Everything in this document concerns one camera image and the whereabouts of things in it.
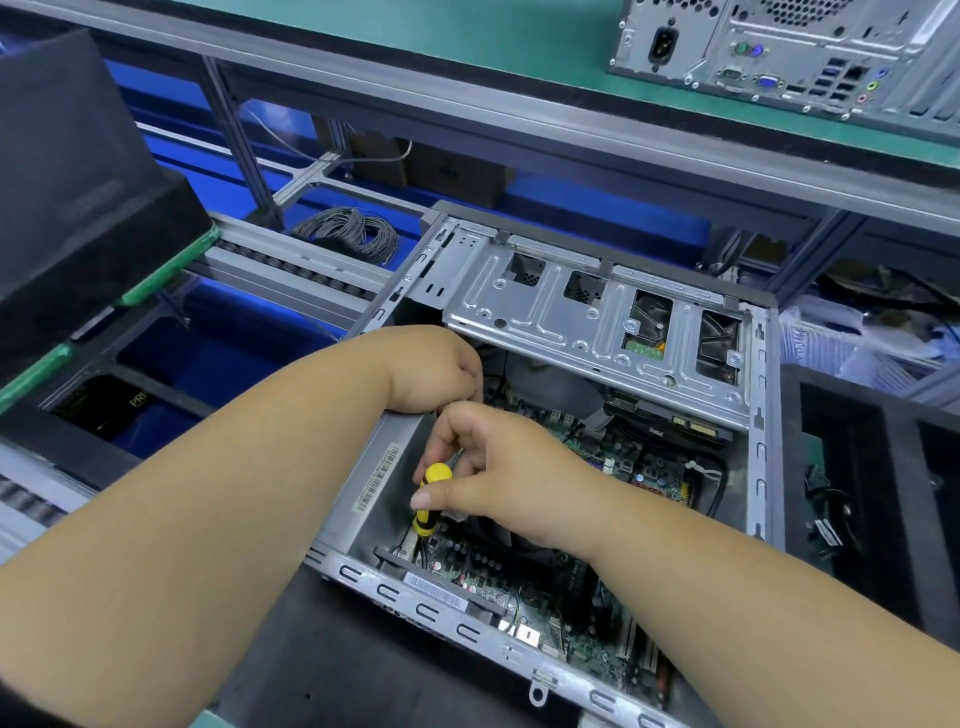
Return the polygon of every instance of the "person's right arm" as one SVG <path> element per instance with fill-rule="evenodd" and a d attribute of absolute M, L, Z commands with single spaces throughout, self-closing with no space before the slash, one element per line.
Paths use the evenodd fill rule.
<path fill-rule="evenodd" d="M 960 655 L 835 579 L 481 404 L 444 411 L 415 479 L 460 447 L 412 506 L 590 562 L 728 728 L 960 724 Z"/>

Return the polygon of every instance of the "forearm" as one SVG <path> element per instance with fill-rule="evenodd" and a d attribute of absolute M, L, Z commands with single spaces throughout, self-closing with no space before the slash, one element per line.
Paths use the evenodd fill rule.
<path fill-rule="evenodd" d="M 375 358 L 348 342 L 291 365 L 15 556 L 0 572 L 0 677 L 81 724 L 189 722 L 383 412 Z"/>
<path fill-rule="evenodd" d="M 592 563 L 729 728 L 946 725 L 960 657 L 825 574 L 640 490 Z"/>

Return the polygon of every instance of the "hand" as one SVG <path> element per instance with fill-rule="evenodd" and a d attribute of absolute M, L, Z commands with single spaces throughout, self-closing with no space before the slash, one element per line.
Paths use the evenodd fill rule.
<path fill-rule="evenodd" d="M 350 339 L 387 366 L 395 412 L 433 412 L 457 400 L 483 399 L 483 366 L 476 350 L 437 326 L 386 327 Z"/>
<path fill-rule="evenodd" d="M 598 473 L 536 423 L 483 404 L 455 402 L 434 425 L 414 480 L 460 448 L 453 479 L 417 490 L 414 510 L 488 516 L 540 546 L 589 561 L 608 494 L 622 484 Z"/>

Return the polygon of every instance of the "bundle of gray cable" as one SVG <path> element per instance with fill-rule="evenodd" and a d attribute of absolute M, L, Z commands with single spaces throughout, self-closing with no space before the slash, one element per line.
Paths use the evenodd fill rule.
<path fill-rule="evenodd" d="M 364 215 L 356 207 L 331 207 L 304 220 L 291 233 L 303 240 L 336 238 L 375 265 L 390 262 L 400 244 L 394 226 L 382 217 Z"/>

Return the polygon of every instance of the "workbench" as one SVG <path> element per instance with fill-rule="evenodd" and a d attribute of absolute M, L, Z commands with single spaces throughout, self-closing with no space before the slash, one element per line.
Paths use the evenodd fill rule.
<path fill-rule="evenodd" d="M 92 29 L 108 57 L 200 83 L 260 206 L 257 98 L 786 241 L 786 303 L 841 255 L 941 277 L 960 154 L 944 144 L 607 73 L 619 0 L 0 0 L 0 25 Z"/>

